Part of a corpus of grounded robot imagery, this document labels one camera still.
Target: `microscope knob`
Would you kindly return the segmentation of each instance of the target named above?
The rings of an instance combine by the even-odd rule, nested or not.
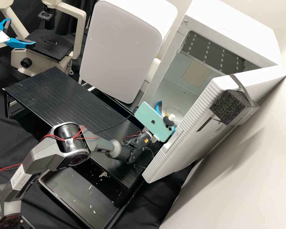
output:
[[[32,61],[30,58],[23,58],[23,60],[20,62],[21,66],[24,68],[29,68],[32,65]]]

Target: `mint green smartphone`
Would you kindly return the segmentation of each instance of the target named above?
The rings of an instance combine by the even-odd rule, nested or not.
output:
[[[174,127],[166,127],[163,117],[146,102],[139,106],[134,116],[161,142],[165,142],[174,132]]]

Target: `black platform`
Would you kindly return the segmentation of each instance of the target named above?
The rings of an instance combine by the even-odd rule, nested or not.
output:
[[[26,39],[35,41],[36,45],[31,50],[61,61],[69,55],[74,45],[74,36],[69,34],[61,36],[51,30],[38,29],[33,31]]]

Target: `sticker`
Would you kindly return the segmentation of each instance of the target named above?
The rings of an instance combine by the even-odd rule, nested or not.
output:
[[[20,191],[25,186],[31,176],[31,174],[27,174],[24,172],[23,165],[21,164],[10,180],[12,188],[14,190]]]
[[[97,152],[101,152],[101,153],[110,153],[110,150],[106,150],[106,149],[98,149]]]

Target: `metal stand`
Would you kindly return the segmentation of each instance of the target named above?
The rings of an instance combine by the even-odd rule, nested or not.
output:
[[[17,229],[36,229],[30,222],[22,215],[18,223]]]

